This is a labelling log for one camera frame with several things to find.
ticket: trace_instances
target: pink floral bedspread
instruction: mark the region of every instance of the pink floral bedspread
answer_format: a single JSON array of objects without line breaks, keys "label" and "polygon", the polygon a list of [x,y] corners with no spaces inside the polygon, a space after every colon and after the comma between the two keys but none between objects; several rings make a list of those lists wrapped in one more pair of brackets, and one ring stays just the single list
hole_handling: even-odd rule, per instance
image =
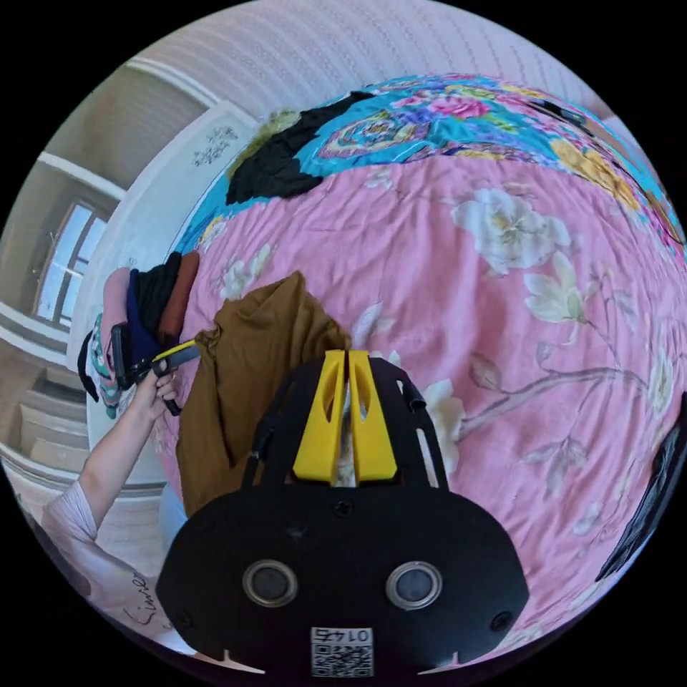
[{"label": "pink floral bedspread", "polygon": [[[451,489],[502,523],[525,569],[530,601],[494,656],[613,583],[594,579],[678,415],[685,266],[637,212],[526,162],[354,168],[218,223],[182,338],[210,328],[225,298],[298,269],[356,347],[409,372]],[[182,403],[196,368],[179,372]],[[180,494],[178,428],[165,415],[157,439]]]}]

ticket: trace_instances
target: hand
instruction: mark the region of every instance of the hand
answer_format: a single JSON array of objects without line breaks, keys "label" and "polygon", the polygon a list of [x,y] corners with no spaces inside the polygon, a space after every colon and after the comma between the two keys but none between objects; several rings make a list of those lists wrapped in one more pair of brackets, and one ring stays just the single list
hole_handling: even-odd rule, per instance
[{"label": "hand", "polygon": [[[165,370],[167,361],[162,361],[160,367]],[[136,395],[131,401],[131,408],[137,415],[142,415],[149,422],[155,422],[167,409],[165,401],[177,398],[177,389],[172,374],[165,374],[158,378],[152,370],[138,385]]]}]

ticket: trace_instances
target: window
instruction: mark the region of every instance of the window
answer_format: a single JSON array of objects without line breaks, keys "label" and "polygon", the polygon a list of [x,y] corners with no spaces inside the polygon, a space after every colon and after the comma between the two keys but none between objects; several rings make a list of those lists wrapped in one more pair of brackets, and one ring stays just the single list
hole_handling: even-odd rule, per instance
[{"label": "window", "polygon": [[107,225],[107,214],[91,203],[72,203],[43,273],[35,315],[58,328],[72,326],[81,280]]}]

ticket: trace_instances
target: brown cloth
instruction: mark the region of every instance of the brown cloth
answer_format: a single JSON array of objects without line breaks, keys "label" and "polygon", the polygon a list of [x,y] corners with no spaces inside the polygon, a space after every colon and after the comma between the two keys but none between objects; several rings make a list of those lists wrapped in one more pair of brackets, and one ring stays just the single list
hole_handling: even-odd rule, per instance
[{"label": "brown cloth", "polygon": [[225,301],[215,325],[196,337],[200,364],[180,418],[177,460],[188,517],[239,488],[255,429],[286,375],[351,344],[300,272]]},{"label": "brown cloth", "polygon": [[186,317],[188,297],[199,267],[200,254],[196,250],[181,258],[177,280],[157,325],[157,342],[162,346],[174,346],[175,342],[179,341]]}]

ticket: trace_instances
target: qr code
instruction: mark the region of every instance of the qr code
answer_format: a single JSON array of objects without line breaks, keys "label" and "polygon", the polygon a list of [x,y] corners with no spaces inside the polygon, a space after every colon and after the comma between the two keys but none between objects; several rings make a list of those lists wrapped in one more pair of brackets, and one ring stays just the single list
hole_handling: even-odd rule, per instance
[{"label": "qr code", "polygon": [[374,675],[371,630],[313,628],[311,646],[313,677],[370,678]]}]

